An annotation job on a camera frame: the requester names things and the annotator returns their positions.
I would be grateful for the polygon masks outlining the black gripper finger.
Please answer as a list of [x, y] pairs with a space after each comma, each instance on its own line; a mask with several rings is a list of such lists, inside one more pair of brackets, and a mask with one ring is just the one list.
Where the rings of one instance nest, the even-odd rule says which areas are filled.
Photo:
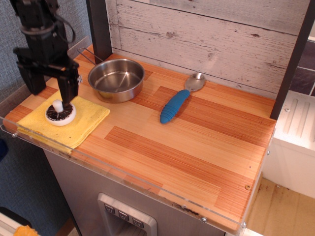
[[60, 76], [58, 78], [58, 86], [62, 98], [63, 105], [68, 106], [72, 99], [78, 95], [78, 80], [77, 76]]
[[20, 74], [24, 80], [28, 90], [34, 94], [38, 95], [46, 88], [46, 82], [44, 75], [31, 72], [28, 69], [19, 67]]

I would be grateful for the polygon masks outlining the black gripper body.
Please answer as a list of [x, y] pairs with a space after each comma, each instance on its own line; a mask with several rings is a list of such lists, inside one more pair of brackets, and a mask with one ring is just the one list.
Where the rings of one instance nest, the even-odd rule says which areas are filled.
[[46, 26], [21, 26], [28, 47], [14, 48], [18, 68], [31, 72], [59, 78], [60, 76], [77, 76], [79, 65], [67, 54], [67, 40], [63, 23], [49, 23]]

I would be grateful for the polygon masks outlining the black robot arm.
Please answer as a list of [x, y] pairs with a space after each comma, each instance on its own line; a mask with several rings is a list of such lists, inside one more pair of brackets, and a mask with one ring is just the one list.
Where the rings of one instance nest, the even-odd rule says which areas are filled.
[[78, 95], [79, 65], [67, 54], [71, 43], [65, 31], [68, 22], [57, 14], [58, 2], [13, 0], [11, 5], [28, 44], [13, 50], [27, 88], [37, 95], [46, 87], [45, 76], [56, 78], [63, 105], [69, 105]]

